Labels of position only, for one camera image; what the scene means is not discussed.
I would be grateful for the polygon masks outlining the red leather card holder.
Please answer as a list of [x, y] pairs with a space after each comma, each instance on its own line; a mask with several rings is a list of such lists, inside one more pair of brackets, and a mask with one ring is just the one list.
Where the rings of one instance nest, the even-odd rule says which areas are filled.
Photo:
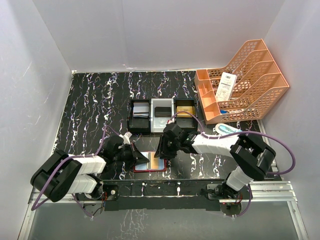
[[142, 152], [149, 162], [142, 163], [134, 166], [133, 171], [135, 173], [146, 173], [146, 172], [165, 172], [167, 170], [167, 160], [154, 157], [154, 151]]

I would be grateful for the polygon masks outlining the white VIP chip card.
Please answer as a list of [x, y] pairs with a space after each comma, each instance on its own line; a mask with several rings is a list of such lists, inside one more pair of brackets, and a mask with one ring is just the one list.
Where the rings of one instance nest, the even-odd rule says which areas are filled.
[[137, 118], [148, 118], [149, 117], [149, 103], [138, 102], [133, 103], [132, 116]]

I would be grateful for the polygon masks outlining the gold magnetic stripe card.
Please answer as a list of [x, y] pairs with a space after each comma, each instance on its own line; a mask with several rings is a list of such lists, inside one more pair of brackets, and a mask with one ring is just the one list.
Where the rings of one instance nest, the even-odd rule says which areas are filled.
[[148, 152], [149, 163], [147, 169], [151, 171], [162, 171], [165, 169], [165, 160], [162, 158], [154, 157], [155, 152]]

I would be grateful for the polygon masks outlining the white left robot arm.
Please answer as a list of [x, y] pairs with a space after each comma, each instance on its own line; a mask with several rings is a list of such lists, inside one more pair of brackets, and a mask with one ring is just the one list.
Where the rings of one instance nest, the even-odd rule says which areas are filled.
[[95, 175], [111, 176], [136, 165], [150, 162], [130, 141], [131, 134], [107, 137], [97, 154], [73, 155], [63, 150], [55, 152], [33, 174], [30, 184], [52, 202], [60, 201], [66, 194], [87, 194], [97, 200], [103, 187]]

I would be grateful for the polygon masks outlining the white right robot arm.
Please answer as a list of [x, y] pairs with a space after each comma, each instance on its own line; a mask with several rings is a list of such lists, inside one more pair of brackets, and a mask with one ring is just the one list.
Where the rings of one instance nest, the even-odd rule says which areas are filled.
[[251, 182], [264, 180], [276, 157], [276, 152], [256, 134], [239, 132], [218, 137], [199, 131], [186, 131], [171, 122], [159, 138], [155, 157], [171, 160], [178, 151], [233, 158], [237, 168], [228, 174], [224, 182], [213, 189], [202, 190], [215, 198], [230, 199], [235, 199], [241, 189]]

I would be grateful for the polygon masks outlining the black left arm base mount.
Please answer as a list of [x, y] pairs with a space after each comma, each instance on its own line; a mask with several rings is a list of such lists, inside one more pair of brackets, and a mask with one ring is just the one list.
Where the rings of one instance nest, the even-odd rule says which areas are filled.
[[[69, 192], [72, 199], [81, 208], [87, 218], [93, 220], [98, 212], [105, 211], [109, 202], [115, 202], [120, 196], [119, 180], [100, 179], [93, 174], [79, 175], [72, 184]], [[98, 202], [99, 207], [90, 211], [87, 201]]]

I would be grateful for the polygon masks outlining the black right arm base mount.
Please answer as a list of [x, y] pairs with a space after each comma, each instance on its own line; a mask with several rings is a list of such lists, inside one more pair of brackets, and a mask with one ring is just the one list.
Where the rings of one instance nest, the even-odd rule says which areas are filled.
[[253, 196], [249, 186], [244, 186], [240, 190], [234, 190], [226, 183], [222, 184], [208, 184], [205, 188], [200, 190], [200, 194], [208, 200], [228, 200], [227, 202], [220, 203], [220, 210], [223, 214], [236, 217], [245, 212], [248, 206], [242, 210], [242, 201], [248, 200], [251, 202]]

